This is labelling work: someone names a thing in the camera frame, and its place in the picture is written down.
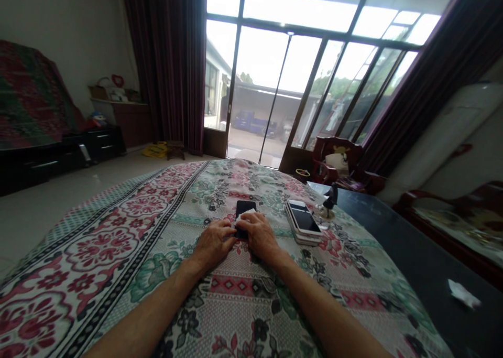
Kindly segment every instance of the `drawer handle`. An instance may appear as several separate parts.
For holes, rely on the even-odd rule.
[[[55,160],[55,161],[50,161],[48,163],[44,163],[44,164],[39,164],[39,165],[33,166],[32,168],[42,168],[42,167],[47,167],[47,166],[54,165],[54,164],[57,164],[57,163],[58,163],[58,161]]]

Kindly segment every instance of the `blanket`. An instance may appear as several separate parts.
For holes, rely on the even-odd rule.
[[[324,198],[292,177],[241,159],[174,165],[70,210],[4,281],[1,356],[78,356],[194,251],[215,219],[255,201],[278,244],[396,357],[452,356],[381,245],[335,208],[316,247],[298,245],[286,199]],[[322,356],[280,278],[238,241],[194,287],[155,356]]]
[[[0,40],[0,150],[50,145],[84,119],[56,65],[38,50]]]

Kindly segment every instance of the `white smartphone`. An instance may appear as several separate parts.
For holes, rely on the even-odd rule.
[[[287,214],[288,223],[293,231],[293,237],[295,238],[297,244],[317,246],[321,239],[319,237],[301,235],[299,229],[295,226],[295,222],[293,221],[291,209],[287,205],[285,205],[285,212]]]
[[[304,202],[287,200],[286,206],[290,209],[295,229],[301,235],[311,237],[321,237],[323,235]]]

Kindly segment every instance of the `hand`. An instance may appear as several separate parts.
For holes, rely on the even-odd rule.
[[[236,242],[235,237],[230,237],[224,241],[224,237],[236,233],[231,228],[228,220],[218,220],[210,223],[208,228],[199,236],[198,244],[190,260],[196,262],[206,273],[212,267],[227,257]]]
[[[248,231],[248,246],[251,250],[272,266],[274,259],[282,256],[283,250],[276,242],[266,217],[260,213],[245,213],[241,215],[243,220],[238,220],[236,226]]]

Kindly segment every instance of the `curtain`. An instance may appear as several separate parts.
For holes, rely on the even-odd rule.
[[[359,166],[389,176],[440,109],[503,55],[503,0],[452,0],[364,143]]]
[[[206,0],[124,0],[156,140],[202,155]]]

